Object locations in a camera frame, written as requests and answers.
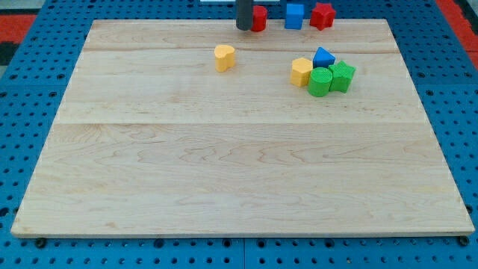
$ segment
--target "green cylinder block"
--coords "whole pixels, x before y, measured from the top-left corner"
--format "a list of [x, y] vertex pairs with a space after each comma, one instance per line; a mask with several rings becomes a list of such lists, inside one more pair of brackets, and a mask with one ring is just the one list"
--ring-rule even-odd
[[323, 97], [329, 93], [332, 83], [332, 72], [323, 67], [314, 68], [308, 81], [308, 93], [312, 96]]

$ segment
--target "green block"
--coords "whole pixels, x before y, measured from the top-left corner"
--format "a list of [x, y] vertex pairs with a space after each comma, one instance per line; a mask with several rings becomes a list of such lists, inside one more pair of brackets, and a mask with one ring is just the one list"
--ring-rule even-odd
[[327, 68], [314, 68], [308, 81], [308, 93], [312, 96], [323, 97], [329, 93], [332, 83], [332, 72]]
[[346, 93], [349, 90], [356, 68], [341, 61], [338, 64], [330, 65], [329, 69], [332, 71], [332, 84], [329, 91]]

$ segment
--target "wood grain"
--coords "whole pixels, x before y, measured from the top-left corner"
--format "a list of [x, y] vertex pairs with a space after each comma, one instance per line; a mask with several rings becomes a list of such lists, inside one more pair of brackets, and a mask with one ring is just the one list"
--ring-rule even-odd
[[[214, 69], [214, 47], [236, 66]], [[291, 61], [357, 67], [314, 98]], [[474, 231], [385, 20], [242, 32], [95, 21], [19, 208], [22, 238], [384, 237]]]

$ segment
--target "blue triangular block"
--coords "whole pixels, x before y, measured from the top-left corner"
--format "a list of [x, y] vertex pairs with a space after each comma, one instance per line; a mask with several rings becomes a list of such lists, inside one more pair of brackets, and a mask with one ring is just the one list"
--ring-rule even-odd
[[330, 52], [326, 51], [323, 47], [319, 47], [317, 52], [315, 52], [314, 60], [312, 61], [314, 68], [324, 67], [327, 68], [329, 65], [333, 65], [335, 62], [335, 56]]

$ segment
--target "blue block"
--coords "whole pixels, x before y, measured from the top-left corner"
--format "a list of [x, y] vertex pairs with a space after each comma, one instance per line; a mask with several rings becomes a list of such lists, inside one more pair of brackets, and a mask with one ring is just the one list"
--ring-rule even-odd
[[302, 20], [304, 19], [304, 5], [303, 4], [287, 4], [287, 11], [285, 14], [285, 28], [286, 29], [302, 29]]
[[312, 61], [314, 68], [324, 67], [328, 68], [329, 65], [333, 65], [335, 62], [335, 56], [326, 51], [323, 47], [319, 47], [315, 52], [314, 60]]

